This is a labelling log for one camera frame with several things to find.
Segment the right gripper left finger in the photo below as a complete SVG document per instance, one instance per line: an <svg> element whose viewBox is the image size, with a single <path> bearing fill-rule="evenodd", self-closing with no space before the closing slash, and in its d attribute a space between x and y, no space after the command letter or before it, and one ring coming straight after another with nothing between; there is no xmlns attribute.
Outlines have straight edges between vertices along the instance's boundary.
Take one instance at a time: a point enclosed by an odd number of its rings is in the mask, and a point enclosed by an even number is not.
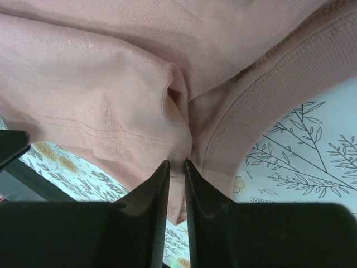
<svg viewBox="0 0 357 268"><path fill-rule="evenodd" d="M1 204L1 266L163 267L169 173L116 202Z"/></svg>

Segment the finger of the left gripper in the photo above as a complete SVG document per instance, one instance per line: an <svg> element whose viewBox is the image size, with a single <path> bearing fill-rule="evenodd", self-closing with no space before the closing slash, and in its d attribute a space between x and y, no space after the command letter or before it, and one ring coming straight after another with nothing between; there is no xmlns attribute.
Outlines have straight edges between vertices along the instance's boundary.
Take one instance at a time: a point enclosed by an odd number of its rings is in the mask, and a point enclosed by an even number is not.
<svg viewBox="0 0 357 268"><path fill-rule="evenodd" d="M26 131L0 130L0 165L3 171L13 161L30 149L30 137Z"/></svg>

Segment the pink t shirt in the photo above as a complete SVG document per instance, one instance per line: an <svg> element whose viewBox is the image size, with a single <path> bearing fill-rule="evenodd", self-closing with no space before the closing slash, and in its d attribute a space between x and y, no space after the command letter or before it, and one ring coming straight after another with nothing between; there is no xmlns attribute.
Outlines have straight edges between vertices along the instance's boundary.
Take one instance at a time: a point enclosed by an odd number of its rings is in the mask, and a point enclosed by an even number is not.
<svg viewBox="0 0 357 268"><path fill-rule="evenodd" d="M2 1L1 117L127 188L171 163L231 195L286 113L356 76L355 1Z"/></svg>

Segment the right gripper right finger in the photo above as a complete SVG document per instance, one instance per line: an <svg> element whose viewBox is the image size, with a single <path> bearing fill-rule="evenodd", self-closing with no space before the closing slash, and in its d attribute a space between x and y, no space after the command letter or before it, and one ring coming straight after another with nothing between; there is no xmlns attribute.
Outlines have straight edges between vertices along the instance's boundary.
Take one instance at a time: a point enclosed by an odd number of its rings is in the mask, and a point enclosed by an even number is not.
<svg viewBox="0 0 357 268"><path fill-rule="evenodd" d="M236 203L184 163L192 267L355 267L356 219L334 203Z"/></svg>

